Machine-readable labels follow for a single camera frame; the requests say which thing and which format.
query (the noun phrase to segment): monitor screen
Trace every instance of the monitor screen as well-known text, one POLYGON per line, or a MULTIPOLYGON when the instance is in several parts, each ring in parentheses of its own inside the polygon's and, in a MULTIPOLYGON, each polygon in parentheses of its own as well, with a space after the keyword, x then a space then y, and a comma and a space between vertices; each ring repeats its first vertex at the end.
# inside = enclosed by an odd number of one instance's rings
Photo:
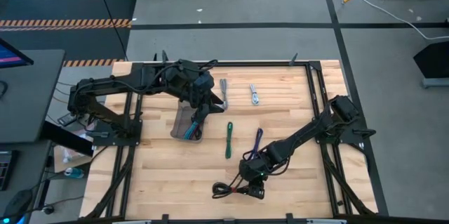
POLYGON ((31 65, 33 61, 0 39, 0 68, 31 65))

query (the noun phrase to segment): wooden tabletop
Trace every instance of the wooden tabletop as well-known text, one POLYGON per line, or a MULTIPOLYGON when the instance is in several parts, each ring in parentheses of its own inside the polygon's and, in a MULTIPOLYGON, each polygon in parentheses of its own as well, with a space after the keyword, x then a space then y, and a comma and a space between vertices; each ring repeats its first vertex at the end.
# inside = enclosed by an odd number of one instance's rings
MULTIPOLYGON (((112 74, 128 74, 131 65, 116 62, 112 74)), ((339 61, 322 60, 321 65, 329 98, 346 95, 339 61)), ((176 98, 145 96, 142 140, 135 153, 126 219, 161 219, 164 213, 170 219, 285 218, 286 213, 295 218, 331 217, 321 152, 313 140, 296 149, 285 174, 265 182, 263 200, 240 194, 211 198, 213 183, 229 183, 238 173, 241 155, 252 149, 257 128, 264 130, 263 147, 290 136, 314 114, 303 67, 216 67, 210 73, 215 79, 213 91, 219 97, 218 82, 227 79, 229 109, 207 117, 199 144, 170 137, 176 98), (251 103, 250 84, 257 89, 259 106, 251 103), (232 158, 225 159, 229 121, 234 125, 232 158)), ((109 95, 106 106, 123 112, 125 99, 126 94, 109 95)), ((347 182, 366 206, 376 211, 364 156, 347 145, 341 145, 340 152, 347 182)), ((80 216, 89 213, 109 187, 115 154, 116 147, 109 147, 92 164, 80 216)), ((334 184, 341 199, 335 180, 334 184)), ((119 202, 121 188, 117 192, 119 202)))

